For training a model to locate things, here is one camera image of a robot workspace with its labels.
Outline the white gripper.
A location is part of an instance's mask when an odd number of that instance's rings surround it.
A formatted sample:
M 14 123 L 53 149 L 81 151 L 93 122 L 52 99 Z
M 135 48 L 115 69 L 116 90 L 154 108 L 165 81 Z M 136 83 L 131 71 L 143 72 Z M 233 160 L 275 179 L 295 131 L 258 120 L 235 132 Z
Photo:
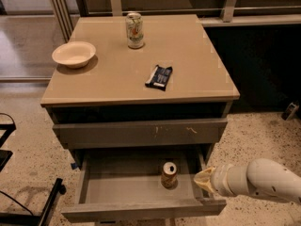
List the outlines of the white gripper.
M 246 177 L 246 166 L 232 164 L 209 167 L 194 176 L 197 186 L 209 193 L 217 192 L 224 197 L 248 195 L 250 187 Z

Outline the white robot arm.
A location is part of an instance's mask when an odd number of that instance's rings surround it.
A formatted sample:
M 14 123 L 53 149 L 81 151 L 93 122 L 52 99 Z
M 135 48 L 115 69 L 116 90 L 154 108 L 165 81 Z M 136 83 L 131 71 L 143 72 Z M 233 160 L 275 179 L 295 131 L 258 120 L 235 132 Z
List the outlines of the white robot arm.
M 301 178 L 279 163 L 259 158 L 245 166 L 209 167 L 194 177 L 200 188 L 223 197 L 248 196 L 301 204 Z

